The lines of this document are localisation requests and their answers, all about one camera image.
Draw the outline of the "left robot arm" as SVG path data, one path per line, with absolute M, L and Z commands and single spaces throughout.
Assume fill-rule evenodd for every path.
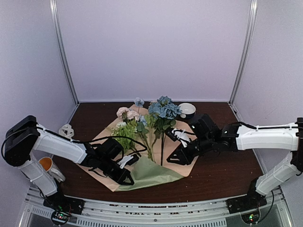
M 115 139 L 108 138 L 102 144 L 68 139 L 44 128 L 34 116 L 29 115 L 7 131 L 0 152 L 9 165 L 17 167 L 38 187 L 44 196 L 44 206 L 68 216 L 81 214 L 84 200 L 65 196 L 59 181 L 37 161 L 32 153 L 34 150 L 63 157 L 93 173 L 100 170 L 120 185 L 134 184 L 130 171 L 114 161 L 124 151 Z

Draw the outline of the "pink and green wrapping paper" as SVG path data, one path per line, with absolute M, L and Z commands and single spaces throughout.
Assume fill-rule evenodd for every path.
M 163 165 L 160 165 L 161 141 L 157 140 L 153 147 L 153 161 L 147 158 L 147 152 L 143 152 L 139 160 L 131 166 L 125 166 L 131 172 L 134 185 L 119 185 L 109 177 L 104 177 L 101 170 L 96 169 L 96 173 L 89 171 L 88 167 L 78 165 L 83 171 L 102 183 L 112 192 L 130 191 L 145 187 L 170 183 L 190 175 L 198 157 L 195 157 L 190 165 L 178 165 L 166 161 L 168 156 L 181 143 L 173 142 L 170 138 L 165 138 Z

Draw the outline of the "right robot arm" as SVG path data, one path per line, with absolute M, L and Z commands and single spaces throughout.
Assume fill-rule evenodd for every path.
M 303 119 L 275 126 L 253 126 L 235 122 L 219 128 L 209 115 L 193 117 L 188 125 L 191 132 L 167 128 L 166 135 L 179 145 L 167 162 L 189 165 L 197 156 L 209 151 L 240 151 L 248 149 L 286 149 L 287 156 L 266 174 L 251 181 L 244 196 L 226 201 L 229 213 L 256 209 L 267 204 L 266 195 L 303 171 Z

